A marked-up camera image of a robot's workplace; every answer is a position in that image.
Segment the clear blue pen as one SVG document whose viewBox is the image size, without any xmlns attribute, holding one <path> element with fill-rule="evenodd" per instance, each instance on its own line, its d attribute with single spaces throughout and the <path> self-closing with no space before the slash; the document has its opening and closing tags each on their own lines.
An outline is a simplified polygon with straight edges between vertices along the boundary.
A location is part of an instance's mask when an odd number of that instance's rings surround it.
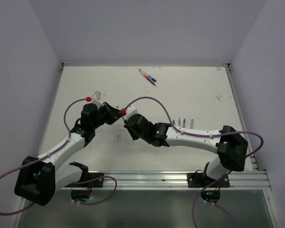
<svg viewBox="0 0 285 228">
<path fill-rule="evenodd" d="M 194 119 L 191 119 L 191 121 L 190 121 L 190 128 L 191 128 L 191 129 L 194 128 Z"/>
</svg>

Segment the blue capped pen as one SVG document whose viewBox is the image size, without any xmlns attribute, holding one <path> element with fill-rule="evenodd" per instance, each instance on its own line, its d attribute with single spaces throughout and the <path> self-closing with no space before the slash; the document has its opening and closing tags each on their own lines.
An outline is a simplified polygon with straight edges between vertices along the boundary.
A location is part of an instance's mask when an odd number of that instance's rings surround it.
<svg viewBox="0 0 285 228">
<path fill-rule="evenodd" d="M 151 81 L 156 82 L 156 79 L 153 78 L 151 75 L 149 75 L 148 73 L 146 73 L 145 71 L 143 71 L 142 69 L 139 69 L 139 72 L 142 76 L 146 76 L 148 77 Z"/>
</svg>

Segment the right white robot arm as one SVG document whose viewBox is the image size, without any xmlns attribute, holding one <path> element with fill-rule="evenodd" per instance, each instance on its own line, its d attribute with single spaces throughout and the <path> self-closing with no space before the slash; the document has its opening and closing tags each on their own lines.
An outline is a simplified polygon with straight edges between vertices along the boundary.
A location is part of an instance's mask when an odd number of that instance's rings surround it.
<svg viewBox="0 0 285 228">
<path fill-rule="evenodd" d="M 228 171 L 242 172 L 245 169 L 248 142 L 231 126 L 199 131 L 177 128 L 170 123 L 155 124 L 141 114 L 134 114 L 127 118 L 124 128 L 133 140 L 142 139 L 155 147 L 184 146 L 216 154 L 203 171 L 202 181 L 206 186 L 214 186 Z"/>
</svg>

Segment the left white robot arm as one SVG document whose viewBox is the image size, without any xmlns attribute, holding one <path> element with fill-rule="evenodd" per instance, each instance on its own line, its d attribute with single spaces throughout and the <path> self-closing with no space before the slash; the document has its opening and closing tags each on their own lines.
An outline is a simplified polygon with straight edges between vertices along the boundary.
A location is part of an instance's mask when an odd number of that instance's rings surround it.
<svg viewBox="0 0 285 228">
<path fill-rule="evenodd" d="M 84 105 L 74 127 L 67 129 L 64 141 L 51 151 L 23 160 L 14 193 L 45 206 L 56 191 L 68 185 L 84 187 L 91 192 L 93 185 L 87 166 L 74 161 L 64 170 L 60 167 L 93 140 L 97 128 L 104 124 L 112 125 L 124 115 L 124 109 L 118 110 L 106 102 Z"/>
</svg>

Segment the dark blue pen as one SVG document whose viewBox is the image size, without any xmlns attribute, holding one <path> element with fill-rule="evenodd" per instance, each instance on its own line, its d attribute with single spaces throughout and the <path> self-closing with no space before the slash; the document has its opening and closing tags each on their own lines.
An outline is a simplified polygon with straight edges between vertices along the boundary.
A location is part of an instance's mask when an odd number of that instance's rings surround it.
<svg viewBox="0 0 285 228">
<path fill-rule="evenodd" d="M 123 119 L 123 123 L 126 124 L 127 120 L 126 120 L 126 109 L 122 108 L 119 110 L 119 114 L 121 116 L 121 118 Z"/>
</svg>

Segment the red ink pen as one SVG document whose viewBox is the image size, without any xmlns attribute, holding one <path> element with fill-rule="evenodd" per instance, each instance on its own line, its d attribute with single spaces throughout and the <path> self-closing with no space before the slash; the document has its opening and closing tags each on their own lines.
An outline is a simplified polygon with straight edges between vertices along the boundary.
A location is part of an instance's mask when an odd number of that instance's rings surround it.
<svg viewBox="0 0 285 228">
<path fill-rule="evenodd" d="M 143 77 L 148 80 L 153 86 L 157 86 L 148 76 L 143 75 Z"/>
</svg>

